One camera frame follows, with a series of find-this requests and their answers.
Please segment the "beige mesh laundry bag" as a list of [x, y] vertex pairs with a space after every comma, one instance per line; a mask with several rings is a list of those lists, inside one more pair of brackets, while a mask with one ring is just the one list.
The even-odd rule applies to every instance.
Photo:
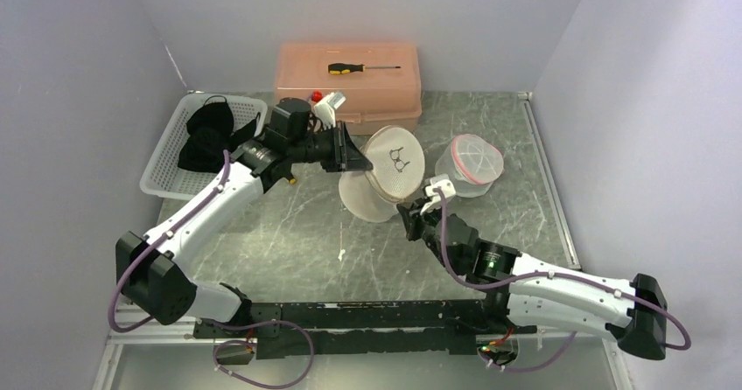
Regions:
[[354, 217], [383, 223], [395, 216], [396, 206], [423, 182], [424, 150], [412, 132], [401, 126], [387, 126], [373, 134], [361, 152], [373, 168], [343, 173], [339, 196]]

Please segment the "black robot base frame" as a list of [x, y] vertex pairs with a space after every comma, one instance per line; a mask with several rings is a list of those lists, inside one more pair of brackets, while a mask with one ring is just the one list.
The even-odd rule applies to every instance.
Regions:
[[447, 352], [473, 355], [478, 345], [507, 332], [533, 334], [516, 326], [491, 298], [342, 303], [253, 303], [240, 326], [229, 331], [207, 320], [195, 324], [198, 340], [250, 338], [259, 359], [306, 355]]

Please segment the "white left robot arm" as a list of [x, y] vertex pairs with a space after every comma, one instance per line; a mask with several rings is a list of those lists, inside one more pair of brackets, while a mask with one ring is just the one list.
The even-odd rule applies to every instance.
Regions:
[[143, 237], [132, 232], [115, 245], [116, 288], [108, 307], [110, 327], [116, 305], [125, 296], [149, 320], [173, 324], [197, 317], [217, 325], [231, 338], [244, 335], [253, 321], [252, 302], [226, 283], [197, 282], [189, 276], [194, 257], [237, 213], [258, 200], [276, 182], [294, 181], [293, 164], [320, 164], [327, 172], [369, 171], [372, 163], [354, 145], [344, 122], [336, 119], [344, 104], [340, 91], [319, 101], [283, 98], [270, 118], [258, 115], [233, 134], [223, 117], [199, 112], [188, 123], [206, 162], [222, 166], [216, 177], [176, 214]]

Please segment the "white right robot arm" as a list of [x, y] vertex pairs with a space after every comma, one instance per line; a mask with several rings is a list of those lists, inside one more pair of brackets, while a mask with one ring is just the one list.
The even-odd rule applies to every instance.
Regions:
[[663, 360], [668, 304], [658, 281], [612, 279], [560, 268], [480, 238], [458, 215], [425, 201], [397, 206], [409, 241], [422, 241], [459, 285], [486, 294], [482, 321], [493, 333], [543, 325], [613, 341], [635, 357]]

